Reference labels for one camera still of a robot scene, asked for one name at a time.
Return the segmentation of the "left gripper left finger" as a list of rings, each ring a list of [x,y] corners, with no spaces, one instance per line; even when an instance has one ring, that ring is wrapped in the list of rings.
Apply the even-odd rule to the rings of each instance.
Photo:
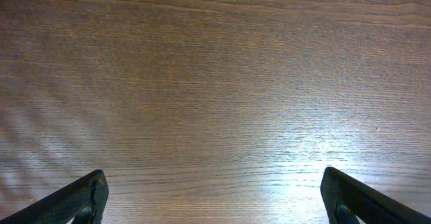
[[[94,170],[2,219],[1,224],[101,224],[108,195],[104,172]]]

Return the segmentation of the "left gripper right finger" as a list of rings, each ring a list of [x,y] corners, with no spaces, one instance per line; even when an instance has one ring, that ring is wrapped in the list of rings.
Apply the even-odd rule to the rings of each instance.
[[[430,218],[334,167],[326,167],[321,196],[330,224],[430,224]]]

